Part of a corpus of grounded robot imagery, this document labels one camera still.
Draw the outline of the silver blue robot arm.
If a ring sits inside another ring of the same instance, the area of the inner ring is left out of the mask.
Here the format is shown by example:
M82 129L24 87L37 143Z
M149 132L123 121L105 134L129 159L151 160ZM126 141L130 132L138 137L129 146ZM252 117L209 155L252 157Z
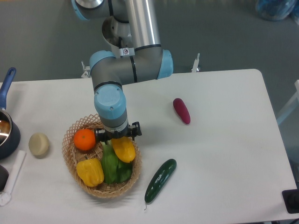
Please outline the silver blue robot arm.
M95 130L96 141L142 134L140 124L130 124L123 86L169 77L173 73L170 51L161 47L154 2L151 0L74 0L78 18L88 21L105 18L116 46L124 50L124 39L133 53L117 56L98 51L89 60L93 82L94 106L102 122Z

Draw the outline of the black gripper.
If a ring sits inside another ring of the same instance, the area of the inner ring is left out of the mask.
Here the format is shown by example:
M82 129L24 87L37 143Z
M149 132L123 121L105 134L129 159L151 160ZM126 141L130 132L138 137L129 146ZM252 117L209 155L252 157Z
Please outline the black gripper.
M126 126L122 130L118 130L116 128L110 128L104 126L104 129L96 128L94 129L94 135L96 142L107 143L107 140L111 139L119 139L125 136L131 137L132 140L135 140L136 136L142 136L142 131L140 127L140 123L134 122L132 125Z

